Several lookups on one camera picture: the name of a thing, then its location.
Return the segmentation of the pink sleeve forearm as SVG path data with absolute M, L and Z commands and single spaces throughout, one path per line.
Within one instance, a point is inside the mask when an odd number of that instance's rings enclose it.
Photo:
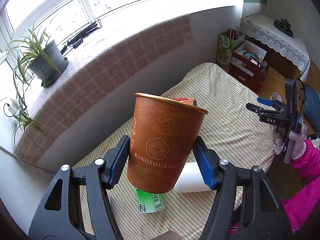
M 307 221 L 319 202 L 319 149 L 309 139 L 304 140 L 304 154 L 290 161 L 289 165 L 281 160 L 268 170 L 268 177 L 280 191 L 300 190 L 281 200 L 293 233 Z

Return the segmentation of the gloved right hand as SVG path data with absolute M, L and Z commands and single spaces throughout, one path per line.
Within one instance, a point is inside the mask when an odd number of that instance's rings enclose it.
M 279 155 L 282 152 L 282 148 L 285 146 L 284 139 L 276 126 L 271 125 L 270 128 L 272 130 L 274 152 L 276 155 Z M 295 142 L 291 155 L 292 160 L 296 160 L 304 154 L 306 150 L 306 143 L 304 140 L 307 139 L 307 136 L 308 127 L 305 124 L 302 124 L 302 130 L 300 133 L 295 133 L 294 131 L 289 133 L 289 139 Z

